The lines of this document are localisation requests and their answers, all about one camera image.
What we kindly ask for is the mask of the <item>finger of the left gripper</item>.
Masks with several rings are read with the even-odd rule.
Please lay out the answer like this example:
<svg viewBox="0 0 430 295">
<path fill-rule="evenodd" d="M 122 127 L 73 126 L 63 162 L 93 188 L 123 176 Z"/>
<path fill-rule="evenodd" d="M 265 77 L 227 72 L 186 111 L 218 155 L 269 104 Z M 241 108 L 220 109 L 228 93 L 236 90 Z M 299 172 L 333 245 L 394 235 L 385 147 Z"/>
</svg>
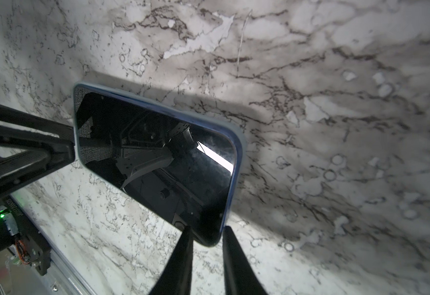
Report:
<svg viewBox="0 0 430 295">
<path fill-rule="evenodd" d="M 63 140 L 74 142 L 74 129 L 72 126 L 33 116 L 3 105 L 0 105 L 0 121 L 52 133 Z"/>
<path fill-rule="evenodd" d="M 0 200 L 74 162 L 71 126 L 53 123 L 39 130 L 48 135 L 0 126 Z"/>
</svg>

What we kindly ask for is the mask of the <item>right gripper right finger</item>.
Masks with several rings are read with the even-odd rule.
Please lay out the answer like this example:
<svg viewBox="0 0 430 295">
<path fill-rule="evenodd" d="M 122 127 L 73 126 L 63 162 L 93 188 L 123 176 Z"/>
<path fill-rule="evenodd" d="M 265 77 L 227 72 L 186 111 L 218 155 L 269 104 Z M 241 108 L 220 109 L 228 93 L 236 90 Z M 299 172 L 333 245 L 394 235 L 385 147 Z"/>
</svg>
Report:
<svg viewBox="0 0 430 295">
<path fill-rule="evenodd" d="M 267 295 L 230 226 L 223 230 L 223 269 L 226 295 Z"/>
</svg>

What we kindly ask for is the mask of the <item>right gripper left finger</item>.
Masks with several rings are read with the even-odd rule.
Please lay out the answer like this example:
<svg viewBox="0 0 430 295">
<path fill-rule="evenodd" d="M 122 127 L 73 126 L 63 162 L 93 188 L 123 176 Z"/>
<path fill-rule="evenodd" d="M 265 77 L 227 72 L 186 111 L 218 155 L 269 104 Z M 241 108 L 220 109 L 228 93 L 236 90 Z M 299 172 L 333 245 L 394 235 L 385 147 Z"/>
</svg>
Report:
<svg viewBox="0 0 430 295">
<path fill-rule="evenodd" d="M 189 295 L 192 284 L 194 235 L 187 226 L 150 295 Z"/>
</svg>

